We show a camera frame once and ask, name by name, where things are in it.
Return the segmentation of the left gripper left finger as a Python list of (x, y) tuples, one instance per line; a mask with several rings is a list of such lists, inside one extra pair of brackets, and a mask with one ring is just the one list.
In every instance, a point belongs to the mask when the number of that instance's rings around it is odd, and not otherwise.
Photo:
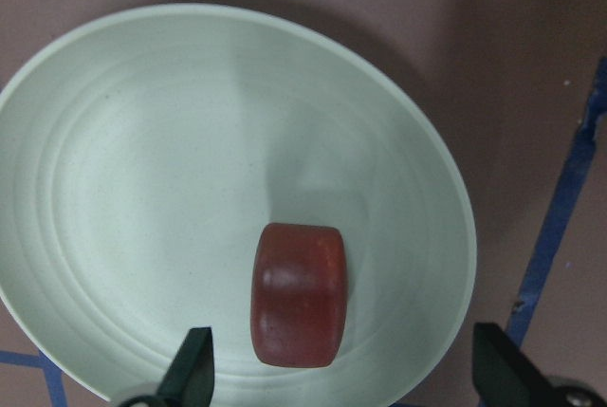
[(211, 405), (214, 391), (212, 329), (191, 328), (177, 350), (156, 395), (165, 406)]

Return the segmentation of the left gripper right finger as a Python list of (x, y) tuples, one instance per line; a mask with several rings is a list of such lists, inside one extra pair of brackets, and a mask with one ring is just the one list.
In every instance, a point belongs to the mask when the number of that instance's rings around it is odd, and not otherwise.
[(472, 382), (483, 406), (568, 406), (497, 324), (474, 326)]

